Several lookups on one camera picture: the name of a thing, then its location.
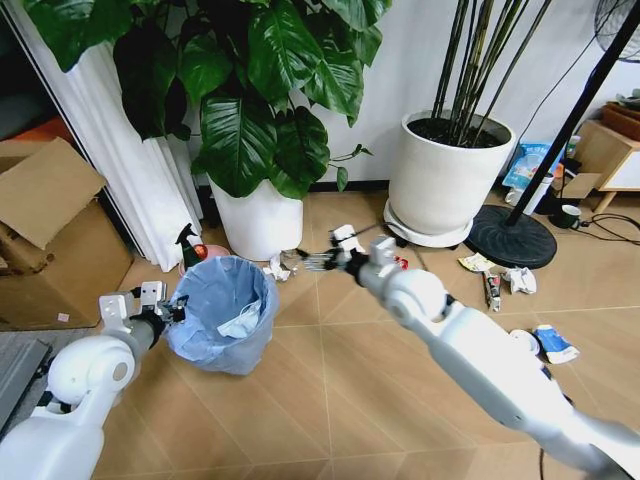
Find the white flower pot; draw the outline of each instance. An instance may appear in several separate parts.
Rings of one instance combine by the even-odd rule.
[[[209,179],[233,251],[266,261],[302,241],[302,201],[284,197],[263,180],[247,197],[234,198]]]
[[[478,213],[515,143],[513,131],[487,119],[485,127],[502,145],[460,148],[426,140],[407,124],[430,111],[402,119],[402,137],[389,183],[389,202],[395,216],[417,234],[466,232]],[[479,121],[476,115],[474,123]]]

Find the blue trash bin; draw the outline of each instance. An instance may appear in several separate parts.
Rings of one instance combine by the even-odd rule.
[[[169,347],[192,365],[211,372],[247,375],[271,340],[278,311],[275,281],[244,258],[214,257],[191,267],[172,297],[189,295],[186,318],[165,333]],[[218,327],[260,300],[258,322],[245,338],[222,336]]]

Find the black round base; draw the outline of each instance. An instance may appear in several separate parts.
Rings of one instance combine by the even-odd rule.
[[[505,221],[510,214],[510,208],[484,205],[473,219],[465,245],[507,268],[534,269],[551,262],[558,249],[551,232],[528,215],[508,227]]]

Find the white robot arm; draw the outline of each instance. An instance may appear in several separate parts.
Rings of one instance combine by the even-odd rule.
[[[392,237],[375,239],[369,255],[350,225],[331,242],[332,250],[307,256],[307,268],[353,275],[493,419],[594,478],[640,479],[638,434],[576,410],[544,364],[490,317],[455,300],[434,274],[397,265]]]
[[[104,329],[65,347],[54,359],[47,390],[31,417],[0,443],[0,478],[87,480],[104,443],[102,425],[144,353],[167,323],[184,319],[187,298],[165,302],[162,282],[140,287],[134,315],[132,292],[100,297]]]

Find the cardboard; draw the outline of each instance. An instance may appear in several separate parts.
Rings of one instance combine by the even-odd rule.
[[[575,177],[565,181],[563,198],[582,199],[587,198],[600,180],[599,173],[578,173]],[[559,192],[562,189],[562,180],[553,181],[553,189]]]
[[[0,142],[0,330],[94,326],[132,261],[105,181],[63,140],[28,143]]]
[[[0,222],[44,250],[105,185],[58,138],[0,175]]]

